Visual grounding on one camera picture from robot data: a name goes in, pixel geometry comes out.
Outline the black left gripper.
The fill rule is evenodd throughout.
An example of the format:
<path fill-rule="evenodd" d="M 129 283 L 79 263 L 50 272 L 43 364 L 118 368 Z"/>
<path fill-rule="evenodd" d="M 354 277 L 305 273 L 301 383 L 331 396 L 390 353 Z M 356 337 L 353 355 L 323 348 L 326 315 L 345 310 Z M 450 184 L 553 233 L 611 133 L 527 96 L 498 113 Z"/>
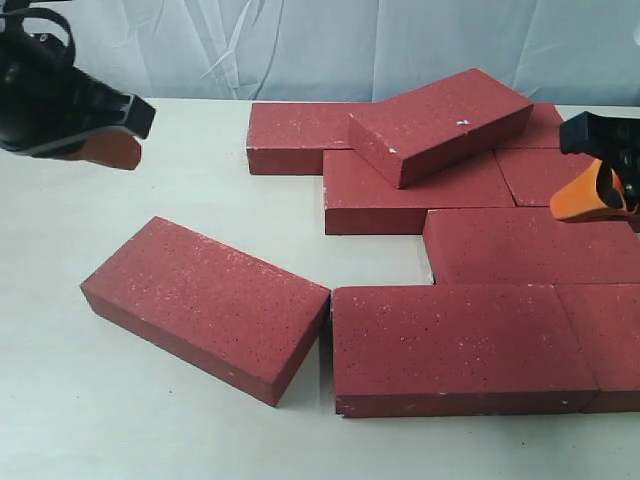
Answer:
<path fill-rule="evenodd" d="M 75 66 L 51 34 L 1 34 L 1 148 L 33 158 L 133 171 L 156 110 Z"/>

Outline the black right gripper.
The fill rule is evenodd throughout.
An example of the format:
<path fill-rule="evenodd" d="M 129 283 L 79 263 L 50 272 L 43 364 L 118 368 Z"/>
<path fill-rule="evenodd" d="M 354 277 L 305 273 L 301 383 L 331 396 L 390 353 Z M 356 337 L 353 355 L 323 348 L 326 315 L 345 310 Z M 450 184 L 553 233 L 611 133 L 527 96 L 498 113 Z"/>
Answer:
<path fill-rule="evenodd" d="M 562 222 L 619 220 L 639 211 L 639 121 L 582 112 L 560 125 L 560 151 L 593 158 L 553 194 L 550 211 Z"/>

